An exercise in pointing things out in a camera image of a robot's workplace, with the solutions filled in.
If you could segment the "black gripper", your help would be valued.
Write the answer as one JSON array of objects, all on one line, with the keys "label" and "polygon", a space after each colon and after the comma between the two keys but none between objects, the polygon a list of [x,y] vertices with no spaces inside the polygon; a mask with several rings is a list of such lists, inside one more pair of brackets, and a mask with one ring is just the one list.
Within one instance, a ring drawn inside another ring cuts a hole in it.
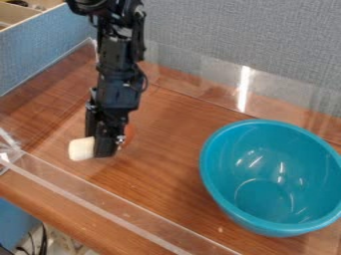
[{"label": "black gripper", "polygon": [[94,156],[113,156],[126,141],[130,112],[140,108],[145,77],[126,79],[99,76],[86,103],[86,136],[95,137]]}]

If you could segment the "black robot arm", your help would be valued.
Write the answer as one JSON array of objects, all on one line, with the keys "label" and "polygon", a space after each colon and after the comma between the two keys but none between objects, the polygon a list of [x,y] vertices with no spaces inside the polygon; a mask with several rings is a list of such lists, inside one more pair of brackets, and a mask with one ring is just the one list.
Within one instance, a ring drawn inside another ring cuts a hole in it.
[{"label": "black robot arm", "polygon": [[95,157],[109,157],[126,141],[130,112],[140,108],[150,83],[140,67],[145,59],[142,0],[66,0],[71,11],[87,16],[98,29],[98,84],[86,104],[86,136]]}]

